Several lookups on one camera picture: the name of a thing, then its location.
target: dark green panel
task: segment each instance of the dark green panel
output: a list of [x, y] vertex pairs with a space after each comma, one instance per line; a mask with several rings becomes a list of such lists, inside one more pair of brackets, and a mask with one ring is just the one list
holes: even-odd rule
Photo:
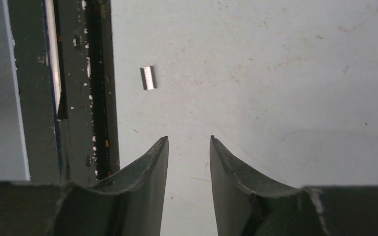
[[59, 182], [52, 86], [41, 1], [9, 0], [31, 181]]
[[56, 6], [60, 23], [61, 61], [65, 85], [67, 118], [59, 122], [63, 156], [63, 179], [94, 185], [95, 151], [91, 110], [90, 58], [82, 1], [60, 0]]

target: shiny metal part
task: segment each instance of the shiny metal part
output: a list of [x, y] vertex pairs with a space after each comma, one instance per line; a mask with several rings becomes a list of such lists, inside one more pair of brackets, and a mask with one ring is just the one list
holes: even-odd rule
[[152, 90], [157, 88], [156, 75], [152, 65], [140, 68], [141, 78], [143, 80], [144, 90]]

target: white paint fleck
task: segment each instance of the white paint fleck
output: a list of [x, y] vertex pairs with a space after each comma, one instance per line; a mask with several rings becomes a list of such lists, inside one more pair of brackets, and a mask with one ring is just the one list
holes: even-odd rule
[[82, 10], [86, 10], [86, 0], [82, 0]]
[[88, 61], [88, 78], [91, 77], [91, 58], [87, 57], [86, 60]]
[[37, 61], [43, 65], [46, 64], [46, 60], [45, 60], [45, 57], [43, 57], [43, 59], [41, 59], [41, 57], [37, 57]]
[[319, 195], [322, 194], [322, 191], [317, 188], [311, 188], [309, 189], [309, 194], [311, 197], [311, 201], [315, 206], [315, 210], [318, 213], [319, 222], [321, 224], [322, 230], [326, 235], [330, 235], [330, 231], [327, 229], [327, 225], [325, 223], [325, 219], [322, 216], [322, 213], [324, 213], [324, 207], [322, 206], [321, 199], [319, 198]]

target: scuffed white surface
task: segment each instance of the scuffed white surface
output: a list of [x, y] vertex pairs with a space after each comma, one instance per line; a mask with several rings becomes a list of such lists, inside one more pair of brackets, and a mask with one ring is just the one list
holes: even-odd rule
[[[112, 9], [121, 166], [169, 135], [161, 235], [217, 234], [212, 134], [291, 186], [378, 184], [378, 0]], [[156, 68], [151, 92], [144, 64]]]

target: white floor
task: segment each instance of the white floor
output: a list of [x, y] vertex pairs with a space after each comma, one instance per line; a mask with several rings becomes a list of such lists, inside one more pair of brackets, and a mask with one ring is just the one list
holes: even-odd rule
[[378, 184], [378, 0], [111, 3], [121, 166], [170, 139], [161, 235], [217, 234], [210, 135], [291, 186]]

